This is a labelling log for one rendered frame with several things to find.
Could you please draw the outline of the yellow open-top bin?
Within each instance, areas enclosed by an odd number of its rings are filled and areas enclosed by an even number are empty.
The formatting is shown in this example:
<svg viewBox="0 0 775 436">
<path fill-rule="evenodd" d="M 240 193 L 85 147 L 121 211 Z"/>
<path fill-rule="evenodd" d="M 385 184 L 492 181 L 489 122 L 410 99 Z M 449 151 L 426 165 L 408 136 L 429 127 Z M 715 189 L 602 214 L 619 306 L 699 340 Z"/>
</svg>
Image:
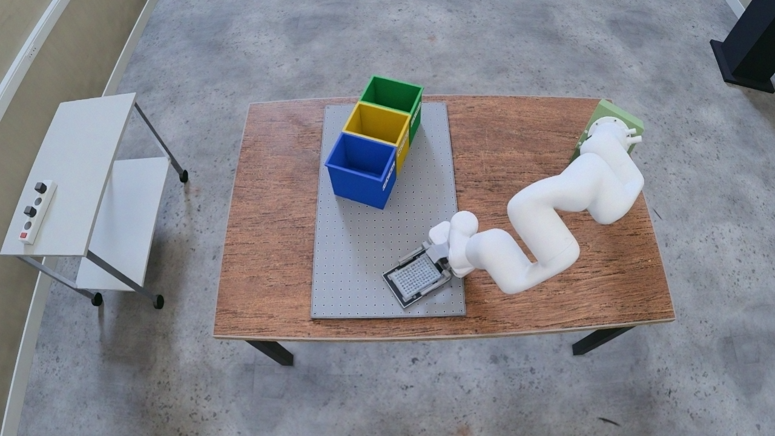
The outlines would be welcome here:
<svg viewBox="0 0 775 436">
<path fill-rule="evenodd" d="M 395 152 L 396 177 L 398 177 L 405 156 L 409 152 L 410 118 L 409 114 L 400 111 L 387 110 L 387 108 L 358 101 L 342 131 L 398 147 Z"/>
</svg>

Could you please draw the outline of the blue bin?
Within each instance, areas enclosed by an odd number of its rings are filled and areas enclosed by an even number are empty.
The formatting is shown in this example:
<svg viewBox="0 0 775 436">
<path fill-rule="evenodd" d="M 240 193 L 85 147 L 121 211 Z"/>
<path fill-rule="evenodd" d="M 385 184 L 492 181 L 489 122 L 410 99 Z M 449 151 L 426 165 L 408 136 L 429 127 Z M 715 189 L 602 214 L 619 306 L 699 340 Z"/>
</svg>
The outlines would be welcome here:
<svg viewBox="0 0 775 436">
<path fill-rule="evenodd" d="M 384 210 L 396 181 L 397 149 L 342 131 L 325 163 L 334 195 Z"/>
</svg>

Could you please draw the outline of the green open-top bin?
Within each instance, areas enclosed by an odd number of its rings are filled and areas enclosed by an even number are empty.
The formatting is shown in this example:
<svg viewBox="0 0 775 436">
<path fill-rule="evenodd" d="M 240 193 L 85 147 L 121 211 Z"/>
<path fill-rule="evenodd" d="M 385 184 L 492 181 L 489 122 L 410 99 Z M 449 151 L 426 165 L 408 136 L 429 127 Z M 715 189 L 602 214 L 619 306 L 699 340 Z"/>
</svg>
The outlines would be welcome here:
<svg viewBox="0 0 775 436">
<path fill-rule="evenodd" d="M 421 96 L 423 95 L 423 89 L 424 87 L 419 85 L 373 74 L 370 82 L 368 82 L 364 92 L 361 94 L 359 102 L 409 114 L 411 116 L 409 121 L 410 147 L 421 121 Z"/>
</svg>

